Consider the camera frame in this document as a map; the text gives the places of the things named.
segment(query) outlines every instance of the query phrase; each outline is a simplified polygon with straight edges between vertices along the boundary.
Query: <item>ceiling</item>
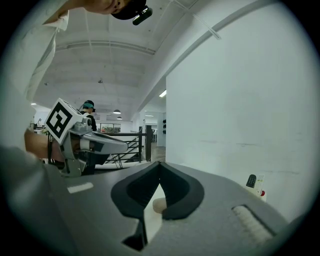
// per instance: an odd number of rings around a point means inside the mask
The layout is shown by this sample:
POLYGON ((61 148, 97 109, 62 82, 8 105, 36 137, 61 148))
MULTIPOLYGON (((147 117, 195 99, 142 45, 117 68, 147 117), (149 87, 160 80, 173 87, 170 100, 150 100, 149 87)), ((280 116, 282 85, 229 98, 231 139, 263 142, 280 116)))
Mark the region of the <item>ceiling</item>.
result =
MULTIPOLYGON (((179 0, 188 8, 197 1, 179 0)), ((68 28, 56 36, 56 54, 34 101, 46 102, 46 88, 53 87, 76 106, 92 100, 98 113, 120 109, 123 120, 130 121, 146 67, 185 13, 172 3, 167 8, 169 3, 147 0, 153 15, 138 26, 82 8, 70 11, 68 28)))

